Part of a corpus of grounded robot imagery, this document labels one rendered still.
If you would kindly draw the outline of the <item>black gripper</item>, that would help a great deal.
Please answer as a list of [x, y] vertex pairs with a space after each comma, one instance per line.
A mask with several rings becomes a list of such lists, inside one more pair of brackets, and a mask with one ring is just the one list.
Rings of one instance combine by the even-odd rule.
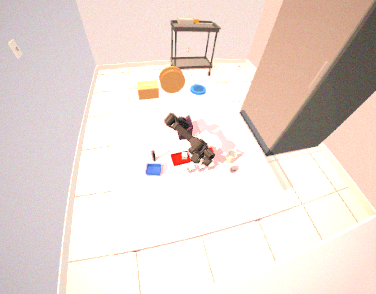
[[[192, 146], [188, 149], [188, 152], [191, 153], [191, 155], [193, 155], [195, 153], [195, 150], [192, 148]], [[203, 159], [203, 161], [201, 162], [202, 164], [204, 164], [205, 166], [209, 166], [211, 163], [212, 163], [212, 160], [208, 160], [204, 154], [202, 153], [201, 155], [201, 158]], [[201, 165], [202, 165], [201, 164]]]

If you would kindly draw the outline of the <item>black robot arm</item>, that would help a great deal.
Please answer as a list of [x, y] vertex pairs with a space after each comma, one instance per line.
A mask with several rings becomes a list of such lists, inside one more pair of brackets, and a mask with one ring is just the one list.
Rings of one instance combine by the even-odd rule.
[[[193, 163], [199, 164], [199, 162], [201, 161], [200, 159], [202, 153], [208, 160], [212, 160], [215, 157], [216, 154], [210, 148], [208, 148], [209, 146], [204, 140], [199, 139], [197, 137], [193, 137], [186, 130], [190, 127], [189, 122], [186, 122], [186, 118], [182, 116], [177, 117], [174, 113], [170, 112], [168, 116], [164, 119], [164, 121], [164, 123], [168, 127], [173, 128], [175, 131], [180, 133], [185, 139], [187, 139], [190, 142], [192, 148], [195, 150], [195, 153], [190, 157]], [[197, 154], [197, 152], [199, 153], [199, 155]]]

